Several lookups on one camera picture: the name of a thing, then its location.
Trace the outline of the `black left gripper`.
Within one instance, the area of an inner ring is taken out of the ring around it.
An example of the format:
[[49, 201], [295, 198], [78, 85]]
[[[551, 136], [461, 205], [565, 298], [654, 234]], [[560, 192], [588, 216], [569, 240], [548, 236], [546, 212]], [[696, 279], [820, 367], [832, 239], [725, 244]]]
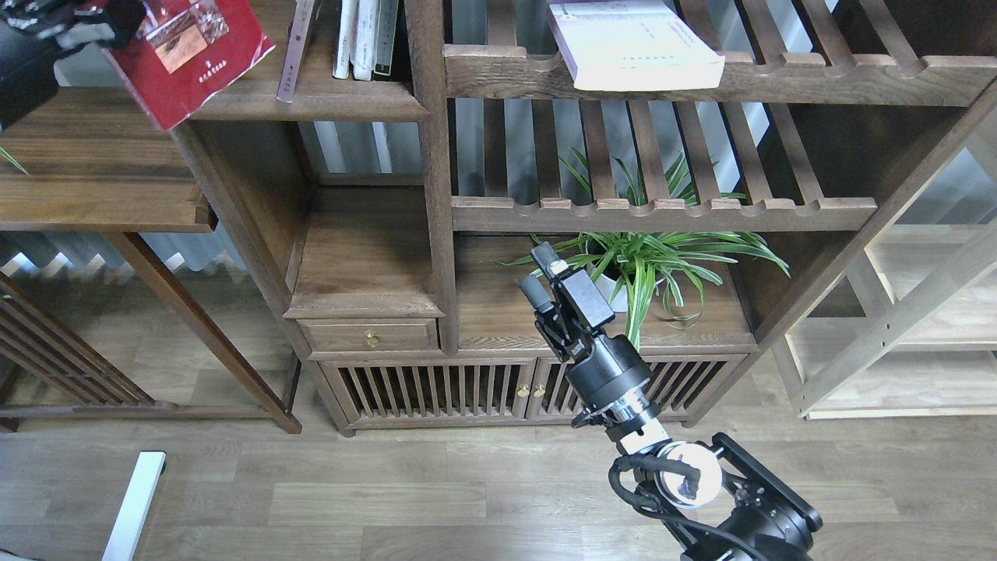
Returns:
[[56, 95], [57, 61], [93, 43], [127, 47], [146, 17], [142, 1], [4, 1], [1, 12], [3, 130]]

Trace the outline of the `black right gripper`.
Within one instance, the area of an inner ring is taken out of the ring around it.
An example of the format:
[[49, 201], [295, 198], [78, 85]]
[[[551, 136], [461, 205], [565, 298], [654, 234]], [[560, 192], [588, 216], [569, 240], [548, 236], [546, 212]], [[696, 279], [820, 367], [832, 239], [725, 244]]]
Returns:
[[649, 407], [642, 387], [650, 369], [625, 335], [609, 337], [604, 330], [614, 320], [609, 303], [586, 271], [569, 273], [569, 263], [549, 242], [535, 245], [531, 256], [553, 292], [535, 276], [520, 280], [520, 290], [533, 306], [546, 344], [569, 365], [567, 376], [585, 412], [595, 418], [638, 418]]

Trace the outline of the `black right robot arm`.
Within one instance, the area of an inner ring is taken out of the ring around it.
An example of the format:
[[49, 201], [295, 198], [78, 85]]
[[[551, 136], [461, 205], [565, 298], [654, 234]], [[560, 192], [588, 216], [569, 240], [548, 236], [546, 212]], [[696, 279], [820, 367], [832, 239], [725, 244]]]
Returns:
[[603, 426], [617, 446], [608, 482], [620, 500], [660, 521], [684, 560], [808, 560], [819, 512], [727, 434], [671, 438], [644, 392], [651, 371], [627, 337], [605, 333], [614, 313], [589, 274], [547, 242], [531, 255], [542, 278], [521, 291], [583, 402], [572, 426]]

